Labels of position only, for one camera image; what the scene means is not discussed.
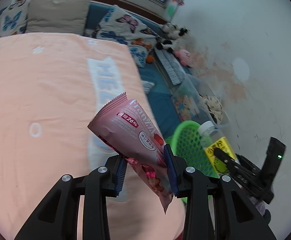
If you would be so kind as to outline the yellow label clear bottle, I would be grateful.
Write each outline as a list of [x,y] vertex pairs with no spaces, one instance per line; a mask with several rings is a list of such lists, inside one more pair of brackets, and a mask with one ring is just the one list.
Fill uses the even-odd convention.
[[229,173],[226,165],[214,155],[214,149],[220,148],[238,163],[237,157],[223,132],[214,126],[212,121],[206,121],[200,125],[198,132],[201,136],[201,146],[217,176]]

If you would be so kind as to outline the pink snack wrapper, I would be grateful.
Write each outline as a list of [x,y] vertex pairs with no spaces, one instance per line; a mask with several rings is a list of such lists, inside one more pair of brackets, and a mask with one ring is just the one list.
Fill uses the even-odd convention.
[[137,100],[128,99],[126,93],[118,95],[100,109],[88,129],[124,155],[166,211],[173,193],[164,161],[165,141]]

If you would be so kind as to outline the green plastic mesh basket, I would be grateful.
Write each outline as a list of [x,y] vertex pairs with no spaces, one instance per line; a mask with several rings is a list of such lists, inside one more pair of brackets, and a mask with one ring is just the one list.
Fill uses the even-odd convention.
[[201,146],[200,124],[187,120],[180,123],[165,141],[173,155],[184,158],[187,165],[201,171],[205,176],[219,178]]

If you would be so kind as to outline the beige printed garment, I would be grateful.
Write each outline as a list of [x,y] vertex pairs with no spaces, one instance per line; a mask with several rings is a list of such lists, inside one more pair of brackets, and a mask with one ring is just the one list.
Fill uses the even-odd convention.
[[207,107],[210,116],[213,121],[218,125],[222,122],[223,119],[223,108],[219,99],[216,96],[204,95],[202,100]]

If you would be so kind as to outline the clear plastic storage bin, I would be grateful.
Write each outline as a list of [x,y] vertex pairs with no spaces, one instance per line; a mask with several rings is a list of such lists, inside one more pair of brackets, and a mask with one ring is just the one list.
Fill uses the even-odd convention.
[[[216,124],[209,114],[202,97],[204,95],[216,96],[223,108],[223,119],[220,124]],[[190,74],[185,75],[184,81],[172,90],[172,102],[181,121],[193,120],[199,124],[212,121],[214,126],[224,129],[229,125],[229,119],[223,107],[221,94],[216,94],[210,86],[203,80]]]

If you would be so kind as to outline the blue sofa mattress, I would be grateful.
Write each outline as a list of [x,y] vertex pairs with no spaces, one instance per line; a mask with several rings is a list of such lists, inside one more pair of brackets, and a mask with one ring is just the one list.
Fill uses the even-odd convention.
[[[96,38],[99,22],[110,8],[111,5],[108,4],[90,3],[84,36]],[[145,67],[139,68],[138,71],[142,80],[154,84],[154,87],[147,94],[147,98],[159,129],[166,139],[174,133],[181,122],[172,103],[170,91],[172,85],[164,77],[166,71],[158,62],[147,63]]]

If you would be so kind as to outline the grey patterned folded cloth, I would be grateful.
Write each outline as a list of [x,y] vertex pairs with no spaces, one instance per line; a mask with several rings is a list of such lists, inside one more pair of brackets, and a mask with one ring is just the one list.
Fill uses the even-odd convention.
[[181,84],[185,79],[185,71],[178,60],[166,50],[158,50],[155,48],[155,53],[167,72],[174,86]]

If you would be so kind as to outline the pink plush toy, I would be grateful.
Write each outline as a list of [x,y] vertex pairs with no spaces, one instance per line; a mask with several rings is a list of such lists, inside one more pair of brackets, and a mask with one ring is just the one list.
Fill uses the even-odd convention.
[[190,68],[193,67],[193,57],[189,51],[181,49],[178,51],[174,51],[174,55],[182,66]]

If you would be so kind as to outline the small grey patterned cloth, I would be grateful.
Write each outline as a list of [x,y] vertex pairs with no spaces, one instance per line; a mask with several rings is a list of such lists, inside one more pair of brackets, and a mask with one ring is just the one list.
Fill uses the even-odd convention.
[[155,86],[155,83],[150,82],[150,81],[141,81],[142,87],[143,87],[143,91],[145,94],[148,94]]

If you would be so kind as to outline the peach hello blanket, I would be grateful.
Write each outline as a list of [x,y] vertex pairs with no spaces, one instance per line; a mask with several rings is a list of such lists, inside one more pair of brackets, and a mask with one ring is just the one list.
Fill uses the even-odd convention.
[[88,129],[126,93],[152,111],[127,46],[74,34],[0,38],[0,233],[13,239],[64,174],[80,177],[113,151]]

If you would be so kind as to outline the small orange ball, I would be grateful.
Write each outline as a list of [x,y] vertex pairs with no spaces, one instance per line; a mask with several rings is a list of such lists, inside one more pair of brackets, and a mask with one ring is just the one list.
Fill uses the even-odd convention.
[[147,64],[152,64],[155,61],[155,58],[153,57],[153,55],[148,55],[146,58],[146,63]]

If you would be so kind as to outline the cow plush toy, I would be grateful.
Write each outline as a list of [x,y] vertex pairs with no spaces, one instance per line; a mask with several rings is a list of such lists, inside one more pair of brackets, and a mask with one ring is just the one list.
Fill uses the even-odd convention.
[[166,50],[167,52],[174,54],[175,51],[179,51],[185,45],[185,41],[190,33],[189,29],[180,28],[169,22],[166,24],[160,24],[159,27],[164,33],[164,37],[158,38],[156,49]]

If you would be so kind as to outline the butterfly pillow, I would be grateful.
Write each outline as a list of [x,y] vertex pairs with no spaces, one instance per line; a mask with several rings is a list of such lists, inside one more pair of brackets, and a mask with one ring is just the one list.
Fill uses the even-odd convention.
[[30,0],[21,0],[0,9],[0,37],[24,34]]
[[159,36],[132,14],[113,5],[97,24],[91,37],[128,46],[135,64],[143,68]]

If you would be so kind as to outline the butterfly pillow left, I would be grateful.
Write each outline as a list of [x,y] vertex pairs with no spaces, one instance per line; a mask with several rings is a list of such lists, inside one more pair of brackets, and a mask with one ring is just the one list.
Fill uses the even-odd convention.
[[24,34],[30,0],[21,0],[0,9],[0,37]]

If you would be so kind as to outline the beige plain cushion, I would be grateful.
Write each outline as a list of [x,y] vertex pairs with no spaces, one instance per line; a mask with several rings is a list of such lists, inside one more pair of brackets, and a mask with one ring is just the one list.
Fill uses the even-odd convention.
[[27,33],[82,35],[90,0],[30,0]]

